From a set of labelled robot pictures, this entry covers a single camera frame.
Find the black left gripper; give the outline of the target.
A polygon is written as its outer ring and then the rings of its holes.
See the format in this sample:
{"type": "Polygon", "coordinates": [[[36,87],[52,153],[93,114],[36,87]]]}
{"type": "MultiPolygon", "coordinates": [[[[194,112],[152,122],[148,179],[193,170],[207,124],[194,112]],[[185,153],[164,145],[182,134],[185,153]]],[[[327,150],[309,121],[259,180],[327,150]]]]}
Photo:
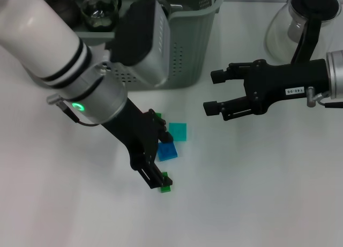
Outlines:
{"type": "Polygon", "coordinates": [[[174,141],[167,131],[166,121],[158,113],[152,109],[144,113],[128,99],[119,114],[102,126],[124,144],[131,168],[139,172],[151,189],[173,184],[154,163],[158,139],[162,143],[174,141]]]}

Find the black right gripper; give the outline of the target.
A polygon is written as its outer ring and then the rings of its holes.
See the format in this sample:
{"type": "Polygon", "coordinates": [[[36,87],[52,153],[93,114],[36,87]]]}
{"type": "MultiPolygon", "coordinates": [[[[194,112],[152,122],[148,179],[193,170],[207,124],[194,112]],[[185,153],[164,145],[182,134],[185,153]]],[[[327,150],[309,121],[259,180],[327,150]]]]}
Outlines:
{"type": "Polygon", "coordinates": [[[262,115],[276,102],[305,98],[308,87],[313,87],[316,93],[329,90],[324,59],[277,66],[269,65],[263,59],[253,63],[230,63],[226,70],[212,71],[211,79],[213,84],[244,80],[246,97],[203,103],[207,116],[221,114],[224,121],[251,114],[262,115]]]}

